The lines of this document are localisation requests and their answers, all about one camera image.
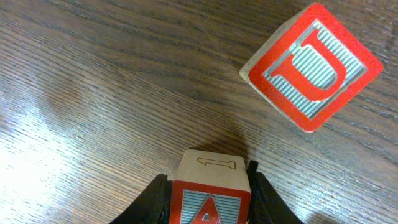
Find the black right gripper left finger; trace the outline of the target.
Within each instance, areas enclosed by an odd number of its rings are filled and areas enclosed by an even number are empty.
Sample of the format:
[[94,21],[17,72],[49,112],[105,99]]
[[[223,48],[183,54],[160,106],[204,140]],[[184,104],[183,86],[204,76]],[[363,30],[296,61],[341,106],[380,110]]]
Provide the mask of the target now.
[[169,224],[172,181],[157,175],[110,224]]

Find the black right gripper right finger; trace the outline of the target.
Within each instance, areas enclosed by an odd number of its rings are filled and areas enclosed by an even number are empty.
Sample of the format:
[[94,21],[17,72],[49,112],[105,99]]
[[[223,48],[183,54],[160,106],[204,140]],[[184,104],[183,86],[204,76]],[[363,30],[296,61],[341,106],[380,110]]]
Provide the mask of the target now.
[[257,170],[259,163],[249,161],[246,173],[251,189],[248,223],[303,224],[287,206],[265,175]]

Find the red A block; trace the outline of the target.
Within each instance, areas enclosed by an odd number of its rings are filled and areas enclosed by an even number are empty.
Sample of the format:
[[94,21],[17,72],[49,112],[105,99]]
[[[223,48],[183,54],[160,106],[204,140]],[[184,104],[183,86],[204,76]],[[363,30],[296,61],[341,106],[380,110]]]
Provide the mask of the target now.
[[169,222],[246,223],[250,200],[242,157],[188,149],[172,182]]

